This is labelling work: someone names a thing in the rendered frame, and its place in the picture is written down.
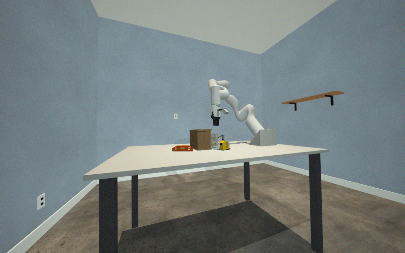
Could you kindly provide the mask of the orange spirit level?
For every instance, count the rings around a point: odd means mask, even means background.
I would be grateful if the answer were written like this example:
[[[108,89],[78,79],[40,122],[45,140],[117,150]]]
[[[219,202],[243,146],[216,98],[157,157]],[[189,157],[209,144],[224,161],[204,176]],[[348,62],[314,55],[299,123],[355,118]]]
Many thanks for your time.
[[[188,150],[188,149],[190,149],[190,150]],[[172,148],[172,151],[193,151],[193,147],[191,147],[189,145],[177,145]]]

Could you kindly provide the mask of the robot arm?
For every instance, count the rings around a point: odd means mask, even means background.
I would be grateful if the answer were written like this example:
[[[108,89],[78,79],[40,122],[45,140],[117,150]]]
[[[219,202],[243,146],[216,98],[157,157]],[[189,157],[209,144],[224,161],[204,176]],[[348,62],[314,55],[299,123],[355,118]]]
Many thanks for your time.
[[[262,125],[255,118],[255,108],[253,105],[248,104],[238,110],[238,100],[234,96],[229,95],[227,89],[230,84],[226,80],[216,81],[215,79],[210,79],[208,82],[208,87],[211,93],[211,105],[221,105],[220,100],[225,100],[234,110],[235,117],[239,122],[246,120],[245,124],[255,136],[260,129],[264,129]]]

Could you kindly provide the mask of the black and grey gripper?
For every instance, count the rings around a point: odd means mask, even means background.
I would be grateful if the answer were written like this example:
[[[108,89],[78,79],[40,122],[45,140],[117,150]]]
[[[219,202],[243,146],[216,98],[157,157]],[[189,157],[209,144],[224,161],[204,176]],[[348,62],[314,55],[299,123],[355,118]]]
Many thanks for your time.
[[[221,117],[221,111],[218,111],[220,109],[220,105],[215,104],[211,105],[211,110],[210,110],[210,116],[213,119],[213,125],[219,125],[219,120]],[[215,116],[214,116],[215,114]]]

